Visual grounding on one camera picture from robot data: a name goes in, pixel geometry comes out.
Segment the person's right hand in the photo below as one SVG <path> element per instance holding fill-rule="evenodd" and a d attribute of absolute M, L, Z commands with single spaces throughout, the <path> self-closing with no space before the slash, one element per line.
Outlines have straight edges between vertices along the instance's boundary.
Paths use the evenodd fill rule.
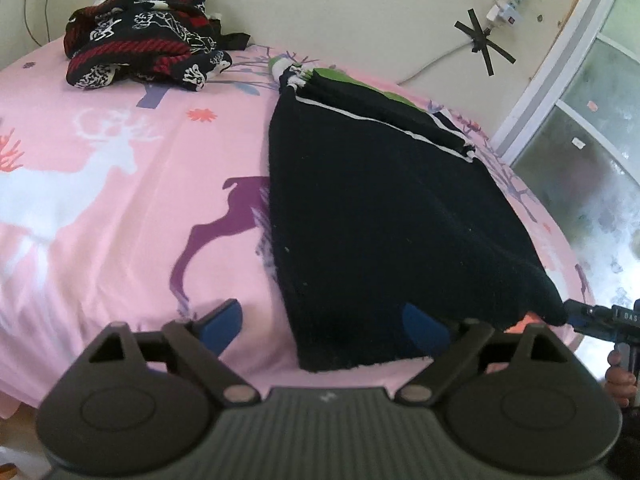
<path fill-rule="evenodd" d="M 604 388 L 620 408 L 630 408 L 638 393 L 637 379 L 620 365 L 622 356 L 617 350 L 608 355 L 608 370 Z"/>

